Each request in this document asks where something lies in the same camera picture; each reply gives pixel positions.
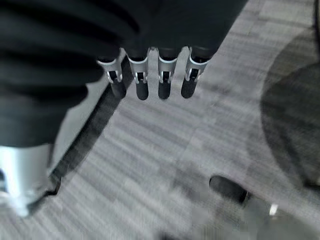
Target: gray floor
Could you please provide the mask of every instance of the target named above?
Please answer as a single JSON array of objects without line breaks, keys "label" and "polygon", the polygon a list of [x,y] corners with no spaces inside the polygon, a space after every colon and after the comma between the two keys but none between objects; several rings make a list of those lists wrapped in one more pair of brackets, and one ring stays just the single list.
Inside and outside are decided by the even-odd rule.
[{"label": "gray floor", "polygon": [[312,24],[312,0],[249,0],[188,100],[188,50],[166,101],[151,51],[148,100],[134,84],[122,101],[105,94],[57,170],[59,195],[29,219],[2,212],[1,239],[248,239],[213,174],[319,227],[320,194],[302,188],[320,172]]}]

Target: dark round object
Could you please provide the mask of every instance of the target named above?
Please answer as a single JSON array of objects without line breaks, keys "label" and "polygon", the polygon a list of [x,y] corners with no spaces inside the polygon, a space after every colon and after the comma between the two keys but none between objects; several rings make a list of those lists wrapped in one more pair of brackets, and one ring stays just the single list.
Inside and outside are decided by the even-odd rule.
[{"label": "dark round object", "polygon": [[164,81],[163,83],[159,82],[159,88],[158,88],[158,96],[159,98],[166,100],[169,98],[171,92],[171,82],[168,83],[167,81]]},{"label": "dark round object", "polygon": [[219,175],[210,178],[209,186],[213,191],[239,204],[242,204],[248,195],[248,192],[239,184]]},{"label": "dark round object", "polygon": [[193,79],[190,79],[189,81],[184,79],[181,88],[182,97],[184,97],[185,99],[191,98],[195,92],[196,86],[197,82],[195,82]]},{"label": "dark round object", "polygon": [[146,100],[149,96],[148,83],[143,83],[142,81],[140,81],[139,83],[136,83],[135,86],[137,97],[142,101]]}]

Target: robotic hand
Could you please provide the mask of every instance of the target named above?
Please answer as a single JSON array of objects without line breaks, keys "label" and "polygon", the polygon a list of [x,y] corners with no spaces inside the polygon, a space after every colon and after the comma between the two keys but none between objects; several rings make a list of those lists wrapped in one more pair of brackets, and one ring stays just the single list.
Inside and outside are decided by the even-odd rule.
[{"label": "robotic hand", "polygon": [[127,53],[137,97],[145,100],[148,49],[158,49],[158,95],[167,99],[179,52],[189,46],[181,94],[190,98],[246,2],[5,1],[0,15],[0,196],[24,217],[46,195],[61,122],[86,97],[86,84],[106,71],[114,95],[126,95],[119,48]]}]

